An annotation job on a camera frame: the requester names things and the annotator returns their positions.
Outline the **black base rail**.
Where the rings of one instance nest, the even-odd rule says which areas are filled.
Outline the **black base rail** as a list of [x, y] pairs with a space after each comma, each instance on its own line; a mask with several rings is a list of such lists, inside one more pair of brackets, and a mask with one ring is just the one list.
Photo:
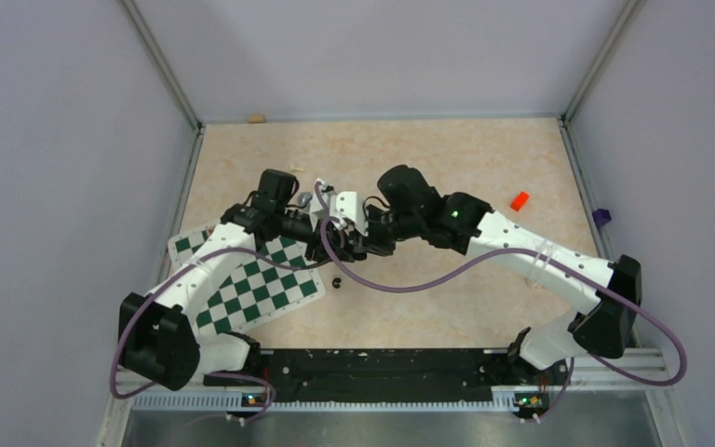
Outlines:
[[511, 405], [545, 408], [548, 386], [562, 386], [561, 360], [539, 371], [504, 349], [275, 349], [250, 361], [240, 378], [210, 373], [204, 386], [245, 386], [251, 377], [276, 391], [277, 404], [483, 404], [516, 388]]

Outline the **purple small object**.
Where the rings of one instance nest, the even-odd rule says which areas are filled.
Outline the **purple small object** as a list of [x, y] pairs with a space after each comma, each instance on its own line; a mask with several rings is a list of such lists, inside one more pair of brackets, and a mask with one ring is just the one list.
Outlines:
[[607, 209], [596, 209], [591, 213], [594, 224], [601, 229], [612, 220], [612, 214]]

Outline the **red block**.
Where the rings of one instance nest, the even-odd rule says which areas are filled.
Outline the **red block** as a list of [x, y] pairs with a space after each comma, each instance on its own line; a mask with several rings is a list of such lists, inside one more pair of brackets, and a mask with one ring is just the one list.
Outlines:
[[525, 191], [520, 191], [510, 202], [509, 207], [516, 212], [519, 212], [528, 202], [530, 195]]

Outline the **green white chessboard mat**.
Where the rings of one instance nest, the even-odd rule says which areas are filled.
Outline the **green white chessboard mat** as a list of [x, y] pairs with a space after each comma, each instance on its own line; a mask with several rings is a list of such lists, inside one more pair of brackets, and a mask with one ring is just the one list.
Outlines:
[[206, 301], [196, 317], [199, 333], [246, 332], [323, 297], [325, 285], [317, 269], [306, 269], [304, 252], [303, 243], [285, 237], [266, 243], [259, 253], [298, 269], [292, 272], [250, 259]]

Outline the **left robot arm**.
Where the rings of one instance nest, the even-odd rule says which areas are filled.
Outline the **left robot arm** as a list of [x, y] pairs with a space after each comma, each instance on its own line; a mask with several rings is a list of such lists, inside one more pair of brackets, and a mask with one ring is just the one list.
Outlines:
[[149, 385], [179, 390], [197, 374], [227, 373], [240, 385], [261, 373], [259, 345], [229, 331], [203, 337], [197, 317], [221, 285], [245, 263], [260, 260], [297, 272], [307, 265], [283, 264], [261, 254], [277, 237], [310, 242], [316, 236], [310, 218], [291, 211], [300, 183], [287, 172], [265, 170], [246, 202], [230, 207], [194, 255], [172, 276], [145, 294], [131, 293], [119, 308], [118, 340], [109, 373], [112, 394], [116, 370], [124, 367]]

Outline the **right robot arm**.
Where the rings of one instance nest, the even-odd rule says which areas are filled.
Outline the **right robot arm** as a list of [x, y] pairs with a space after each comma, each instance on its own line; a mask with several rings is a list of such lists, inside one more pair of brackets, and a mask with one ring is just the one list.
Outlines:
[[486, 254], [570, 304], [570, 311], [548, 324], [523, 330], [509, 347], [508, 369], [516, 381], [532, 384], [554, 363], [584, 353], [607, 359], [624, 355], [636, 315], [609, 294], [641, 303], [641, 264], [635, 258], [609, 261], [567, 249], [470, 194], [440, 195], [407, 165], [388, 170], [377, 187], [388, 209], [370, 209], [368, 248], [384, 252], [419, 237], [467, 258]]

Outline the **black glitter microphone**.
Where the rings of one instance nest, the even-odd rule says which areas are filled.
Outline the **black glitter microphone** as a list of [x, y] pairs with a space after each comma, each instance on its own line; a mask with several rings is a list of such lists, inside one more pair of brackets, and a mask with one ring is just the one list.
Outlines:
[[296, 205], [302, 209], [310, 206], [314, 195], [311, 192], [302, 192], [298, 195]]

